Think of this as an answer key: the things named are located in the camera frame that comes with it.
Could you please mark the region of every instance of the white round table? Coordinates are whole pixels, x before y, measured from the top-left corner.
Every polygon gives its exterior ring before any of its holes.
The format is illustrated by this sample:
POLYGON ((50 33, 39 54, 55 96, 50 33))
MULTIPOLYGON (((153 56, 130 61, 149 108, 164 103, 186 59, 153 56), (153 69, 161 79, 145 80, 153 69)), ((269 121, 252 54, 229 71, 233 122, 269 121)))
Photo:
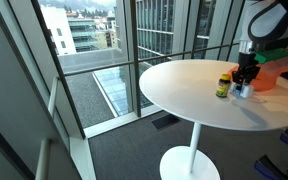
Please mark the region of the white round table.
POLYGON ((288 127, 288 80, 254 92, 244 99, 229 93, 215 95, 219 78, 235 63, 216 60, 179 60, 146 70, 140 78, 143 94, 155 105, 194 122, 190 147, 168 150, 160 163, 162 179, 220 179, 217 168, 196 150, 201 125, 241 131, 265 131, 288 127))

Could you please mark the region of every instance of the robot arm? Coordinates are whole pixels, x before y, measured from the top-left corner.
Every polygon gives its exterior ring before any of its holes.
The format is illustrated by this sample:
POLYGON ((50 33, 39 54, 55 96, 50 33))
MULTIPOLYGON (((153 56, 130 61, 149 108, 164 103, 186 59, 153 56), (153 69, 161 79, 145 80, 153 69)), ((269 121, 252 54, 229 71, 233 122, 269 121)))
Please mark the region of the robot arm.
POLYGON ((232 73, 233 81, 249 84, 260 68, 255 53, 265 44, 288 37, 288 0, 246 1, 247 11, 239 47, 239 68, 232 73))

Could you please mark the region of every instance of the table base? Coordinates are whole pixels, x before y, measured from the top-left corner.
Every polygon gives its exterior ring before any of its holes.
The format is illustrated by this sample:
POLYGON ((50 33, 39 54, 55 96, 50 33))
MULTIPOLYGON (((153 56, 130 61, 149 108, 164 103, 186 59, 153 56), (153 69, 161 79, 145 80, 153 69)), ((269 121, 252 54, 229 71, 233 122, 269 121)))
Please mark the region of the table base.
POLYGON ((219 180, 220 176, 213 162, 202 152, 196 151, 192 172, 189 172, 190 147, 177 146, 168 150, 160 163, 163 180, 219 180))

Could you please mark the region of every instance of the jar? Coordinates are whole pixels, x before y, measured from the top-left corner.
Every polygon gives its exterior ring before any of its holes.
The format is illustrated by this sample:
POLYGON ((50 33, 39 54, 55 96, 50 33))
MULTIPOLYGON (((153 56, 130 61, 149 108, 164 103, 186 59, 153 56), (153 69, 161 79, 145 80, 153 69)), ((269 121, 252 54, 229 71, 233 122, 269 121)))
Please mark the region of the jar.
POLYGON ((216 96, 218 97, 227 97, 228 90, 231 86, 231 75, 222 74, 221 79, 218 81, 216 96))

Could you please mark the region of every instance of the table top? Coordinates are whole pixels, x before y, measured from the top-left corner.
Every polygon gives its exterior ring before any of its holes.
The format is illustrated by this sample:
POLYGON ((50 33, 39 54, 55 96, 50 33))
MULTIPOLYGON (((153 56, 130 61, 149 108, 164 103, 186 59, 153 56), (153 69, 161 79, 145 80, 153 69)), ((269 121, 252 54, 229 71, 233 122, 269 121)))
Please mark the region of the table top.
POLYGON ((215 95, 221 75, 236 65, 196 59, 162 63, 143 73, 140 88, 165 111, 203 125, 244 131, 288 127, 288 80, 282 77, 273 89, 248 99, 215 95))

